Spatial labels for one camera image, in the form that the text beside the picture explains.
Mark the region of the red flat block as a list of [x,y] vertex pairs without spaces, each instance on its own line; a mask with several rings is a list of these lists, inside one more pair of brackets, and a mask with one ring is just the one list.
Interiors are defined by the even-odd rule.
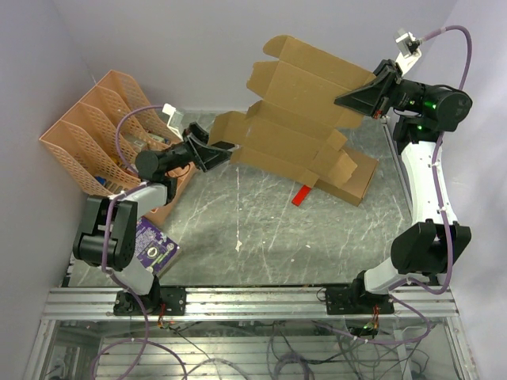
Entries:
[[307,198],[308,194],[311,191],[311,187],[303,185],[300,190],[295,194],[292,198],[292,204],[299,207],[301,203]]

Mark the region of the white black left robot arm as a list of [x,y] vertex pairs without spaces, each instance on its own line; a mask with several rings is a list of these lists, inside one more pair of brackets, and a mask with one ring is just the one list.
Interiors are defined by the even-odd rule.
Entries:
[[202,172],[231,158],[234,144],[212,142],[198,123],[184,130],[183,141],[165,150],[144,150],[135,158],[141,183],[113,196],[89,196],[75,235],[72,253],[77,260],[100,268],[134,295],[143,314],[161,306],[157,276],[135,256],[137,222],[149,211],[165,206],[177,194],[177,178],[168,172],[193,164]]

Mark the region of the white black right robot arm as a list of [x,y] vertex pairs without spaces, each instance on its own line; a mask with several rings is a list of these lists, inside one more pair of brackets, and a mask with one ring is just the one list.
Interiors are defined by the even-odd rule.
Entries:
[[383,60],[367,84],[337,97],[336,105],[365,116],[402,114],[393,139],[408,177],[412,225],[393,240],[391,255],[368,269],[363,286],[349,294],[349,304],[367,313],[384,295],[406,283],[425,287],[429,277],[444,277],[447,290],[456,260],[471,241],[471,229],[452,210],[442,165],[444,135],[456,130],[469,114],[472,99],[449,85],[427,85],[405,79],[393,60]]

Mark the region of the purple book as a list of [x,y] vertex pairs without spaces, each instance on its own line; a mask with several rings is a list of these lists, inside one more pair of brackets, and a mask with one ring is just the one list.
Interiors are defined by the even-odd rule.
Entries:
[[181,247],[147,218],[136,225],[135,256],[146,270],[162,277],[176,262]]

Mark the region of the aluminium frame rail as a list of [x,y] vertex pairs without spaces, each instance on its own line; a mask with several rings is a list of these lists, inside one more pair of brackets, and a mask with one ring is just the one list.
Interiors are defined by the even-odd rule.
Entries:
[[[116,316],[113,306],[117,288],[67,287],[50,291],[42,318],[60,321],[141,321],[140,315]],[[317,287],[188,287],[182,315],[166,312],[169,321],[323,320],[341,315],[369,318],[372,308],[354,311],[325,300]],[[419,287],[400,287],[398,299],[380,307],[382,317],[457,317],[451,291],[433,295]]]

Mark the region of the closed folded cardboard box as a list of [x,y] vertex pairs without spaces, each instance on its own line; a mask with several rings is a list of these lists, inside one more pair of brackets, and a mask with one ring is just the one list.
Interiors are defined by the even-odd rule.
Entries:
[[318,180],[315,187],[358,207],[368,191],[379,162],[347,146],[344,151],[357,164],[349,180],[340,188],[333,186],[329,181]]

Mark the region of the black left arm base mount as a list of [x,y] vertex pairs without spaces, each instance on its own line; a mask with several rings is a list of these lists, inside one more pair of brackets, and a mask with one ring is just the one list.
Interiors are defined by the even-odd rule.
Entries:
[[[140,295],[139,299],[148,315],[183,316],[187,292],[184,287],[161,286],[158,289],[158,295],[151,292]],[[127,291],[119,291],[116,294],[112,313],[117,317],[143,316],[143,311],[135,296]]]

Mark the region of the cardboard box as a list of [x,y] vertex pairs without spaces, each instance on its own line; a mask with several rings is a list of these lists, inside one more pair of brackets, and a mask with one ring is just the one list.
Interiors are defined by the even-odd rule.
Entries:
[[333,186],[329,181],[318,180],[315,187],[358,207],[368,191],[379,162],[347,146],[344,151],[357,164],[349,180],[340,188]]
[[270,59],[255,62],[246,83],[259,101],[217,116],[209,142],[235,145],[233,163],[308,187],[325,181],[340,188],[374,165],[348,148],[341,132],[359,127],[363,116],[335,103],[374,74],[288,35],[273,37],[263,52]]

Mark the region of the pink plastic desk organizer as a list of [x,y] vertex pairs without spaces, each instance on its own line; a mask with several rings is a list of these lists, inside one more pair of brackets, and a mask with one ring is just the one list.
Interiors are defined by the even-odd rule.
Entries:
[[112,196],[134,188],[131,171],[142,150],[164,150],[181,141],[163,122],[135,79],[109,71],[40,137],[79,187]]

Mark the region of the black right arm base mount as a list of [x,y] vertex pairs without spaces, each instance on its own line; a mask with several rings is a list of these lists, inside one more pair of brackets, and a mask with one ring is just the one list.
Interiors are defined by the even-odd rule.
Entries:
[[327,287],[325,290],[325,304],[328,315],[366,315],[373,314],[377,306],[379,314],[393,314],[395,308],[386,294],[358,294],[350,286]]

